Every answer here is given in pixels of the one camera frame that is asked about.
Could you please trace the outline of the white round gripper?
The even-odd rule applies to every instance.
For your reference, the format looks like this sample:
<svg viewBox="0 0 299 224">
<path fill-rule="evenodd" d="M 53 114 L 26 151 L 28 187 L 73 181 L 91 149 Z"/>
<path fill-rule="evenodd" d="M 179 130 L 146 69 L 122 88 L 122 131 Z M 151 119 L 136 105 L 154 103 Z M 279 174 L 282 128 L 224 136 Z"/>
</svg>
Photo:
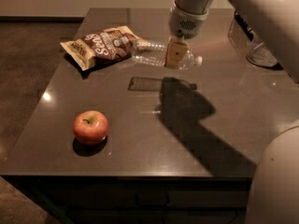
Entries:
<svg viewBox="0 0 299 224">
<path fill-rule="evenodd" d="M 164 66 L 179 69 L 181 61 L 189 50 L 185 39 L 196 37 L 206 21 L 208 13 L 192 14 L 173 4 L 169 15 L 169 29 L 172 35 L 169 38 L 165 53 Z"/>
</svg>

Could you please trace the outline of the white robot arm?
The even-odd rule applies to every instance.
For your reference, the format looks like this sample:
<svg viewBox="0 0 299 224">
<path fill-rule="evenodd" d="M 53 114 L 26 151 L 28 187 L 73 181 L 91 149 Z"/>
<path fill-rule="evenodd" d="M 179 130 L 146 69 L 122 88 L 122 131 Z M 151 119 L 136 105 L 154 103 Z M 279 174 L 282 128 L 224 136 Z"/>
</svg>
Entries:
<svg viewBox="0 0 299 224">
<path fill-rule="evenodd" d="M 174 0 L 165 65 L 177 67 L 213 0 Z M 299 81 L 299 0 L 228 0 L 295 82 Z M 245 224 L 299 224 L 299 120 L 267 146 L 256 168 Z"/>
</svg>

